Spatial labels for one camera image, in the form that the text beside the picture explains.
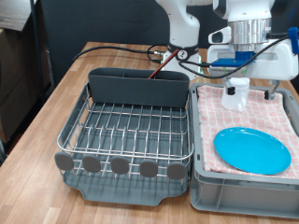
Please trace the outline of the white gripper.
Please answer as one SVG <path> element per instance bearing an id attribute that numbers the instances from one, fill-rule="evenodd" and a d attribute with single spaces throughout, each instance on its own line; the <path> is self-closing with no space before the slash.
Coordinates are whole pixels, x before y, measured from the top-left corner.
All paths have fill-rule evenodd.
<path id="1" fill-rule="evenodd" d="M 213 77 L 226 75 L 243 64 L 235 59 L 232 44 L 213 45 L 207 51 L 208 72 Z M 231 74 L 231 77 L 271 79 L 270 89 L 264 93 L 265 100 L 273 100 L 279 80 L 291 80 L 298 75 L 298 55 L 292 52 L 291 40 L 283 40 L 260 54 L 252 63 Z M 224 81 L 226 93 L 235 94 L 235 86 L 230 78 Z"/>

